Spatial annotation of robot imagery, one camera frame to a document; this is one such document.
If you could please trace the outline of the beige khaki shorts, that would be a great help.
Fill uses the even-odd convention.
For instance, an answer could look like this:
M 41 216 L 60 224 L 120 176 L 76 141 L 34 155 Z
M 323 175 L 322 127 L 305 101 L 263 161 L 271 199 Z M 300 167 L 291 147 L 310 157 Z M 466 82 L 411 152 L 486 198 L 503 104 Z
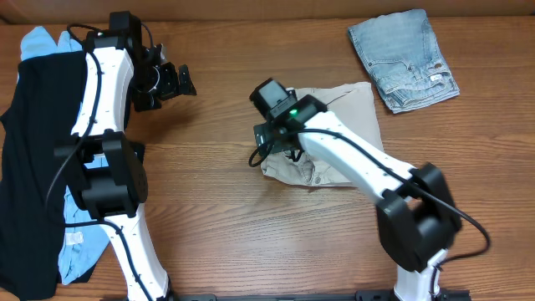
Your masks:
M 375 113 L 374 95 L 369 82 L 342 84 L 333 88 L 301 88 L 295 90 L 299 98 L 312 95 L 355 134 L 382 150 L 380 128 Z M 333 167 L 308 153 L 299 161 L 292 161 L 290 151 L 272 154 L 261 164 L 263 175 L 288 185 L 335 187 L 352 183 Z

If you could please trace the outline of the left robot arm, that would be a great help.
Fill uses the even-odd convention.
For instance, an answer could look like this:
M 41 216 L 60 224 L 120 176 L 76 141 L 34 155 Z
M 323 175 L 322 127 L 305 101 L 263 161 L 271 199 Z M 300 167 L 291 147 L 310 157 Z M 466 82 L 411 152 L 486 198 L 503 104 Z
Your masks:
M 145 147 L 127 139 L 130 111 L 158 110 L 165 100 L 194 95 L 186 65 L 176 67 L 162 44 L 144 46 L 148 27 L 129 11 L 93 26 L 81 45 L 87 70 L 84 96 L 69 139 L 54 150 L 76 206 L 90 226 L 106 232 L 125 275 L 128 300 L 173 300 L 145 219 Z

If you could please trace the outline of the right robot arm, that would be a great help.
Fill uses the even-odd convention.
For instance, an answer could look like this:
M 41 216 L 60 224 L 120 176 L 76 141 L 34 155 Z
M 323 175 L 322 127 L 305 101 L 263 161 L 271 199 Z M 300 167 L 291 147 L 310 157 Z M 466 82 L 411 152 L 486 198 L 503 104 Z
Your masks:
M 254 128 L 261 157 L 286 150 L 308 153 L 340 172 L 374 204 L 380 243 L 397 265 L 393 288 L 359 290 L 365 300 L 468 300 L 467 291 L 440 288 L 461 216 L 446 179 L 431 163 L 416 168 L 399 161 L 346 127 L 320 100 L 298 98 L 274 79 L 250 100 L 265 119 Z

